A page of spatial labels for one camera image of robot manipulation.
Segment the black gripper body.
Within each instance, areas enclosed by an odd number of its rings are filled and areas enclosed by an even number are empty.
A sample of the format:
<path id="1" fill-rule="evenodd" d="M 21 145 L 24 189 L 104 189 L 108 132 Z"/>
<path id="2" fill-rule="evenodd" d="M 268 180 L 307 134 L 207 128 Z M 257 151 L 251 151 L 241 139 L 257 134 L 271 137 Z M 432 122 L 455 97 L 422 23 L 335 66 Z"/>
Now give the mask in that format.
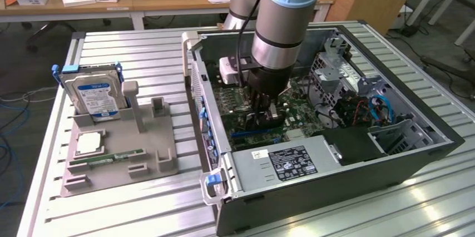
<path id="1" fill-rule="evenodd" d="M 273 70 L 271 68 L 253 68 L 248 74 L 248 85 L 253 95 L 264 95 L 271 100 L 276 99 L 284 91 L 292 74 L 294 67 Z"/>

